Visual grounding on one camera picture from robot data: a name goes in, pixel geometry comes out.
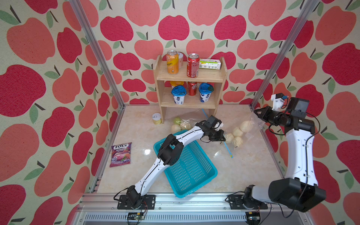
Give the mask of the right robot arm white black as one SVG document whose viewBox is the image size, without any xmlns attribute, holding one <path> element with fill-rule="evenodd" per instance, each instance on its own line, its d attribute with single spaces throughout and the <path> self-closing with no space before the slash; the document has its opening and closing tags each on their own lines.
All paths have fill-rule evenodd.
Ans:
<svg viewBox="0 0 360 225">
<path fill-rule="evenodd" d="M 241 198 L 242 206 L 258 210 L 266 203 L 284 205 L 293 211 L 307 212 L 326 199 L 319 188 L 313 165 L 315 123 L 306 119 L 309 101 L 271 96 L 273 106 L 255 110 L 255 114 L 272 126 L 282 126 L 288 142 L 288 168 L 284 179 L 272 181 L 267 187 L 250 185 Z"/>
</svg>

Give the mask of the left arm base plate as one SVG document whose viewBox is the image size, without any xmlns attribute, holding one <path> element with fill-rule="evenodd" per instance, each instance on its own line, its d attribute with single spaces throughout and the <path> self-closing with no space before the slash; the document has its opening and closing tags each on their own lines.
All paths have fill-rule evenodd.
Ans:
<svg viewBox="0 0 360 225">
<path fill-rule="evenodd" d="M 118 210 L 153 210 L 156 203 L 156 195 L 145 195 L 141 197 L 142 202 L 133 206 L 126 195 L 120 195 L 117 205 Z"/>
</svg>

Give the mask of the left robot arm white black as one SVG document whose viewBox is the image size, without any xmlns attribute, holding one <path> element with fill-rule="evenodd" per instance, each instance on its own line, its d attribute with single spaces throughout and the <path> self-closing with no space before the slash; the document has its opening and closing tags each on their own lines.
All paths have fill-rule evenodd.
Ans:
<svg viewBox="0 0 360 225">
<path fill-rule="evenodd" d="M 198 122 L 191 130 L 179 135 L 169 134 L 159 148 L 157 159 L 141 180 L 125 190 L 128 206 L 133 209 L 142 207 L 145 196 L 156 179 L 167 168 L 175 165 L 184 149 L 191 143 L 203 137 L 208 137 L 210 142 L 224 142 L 224 131 L 221 120 L 211 116 L 206 121 Z"/>
</svg>

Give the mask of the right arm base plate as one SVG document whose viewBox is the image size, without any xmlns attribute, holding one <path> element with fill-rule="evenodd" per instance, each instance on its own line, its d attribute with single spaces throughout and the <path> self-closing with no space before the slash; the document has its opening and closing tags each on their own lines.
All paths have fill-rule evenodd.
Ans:
<svg viewBox="0 0 360 225">
<path fill-rule="evenodd" d="M 267 204 L 264 202 L 244 195 L 228 195 L 225 201 L 229 203 L 231 210 L 259 211 L 268 209 Z"/>
</svg>

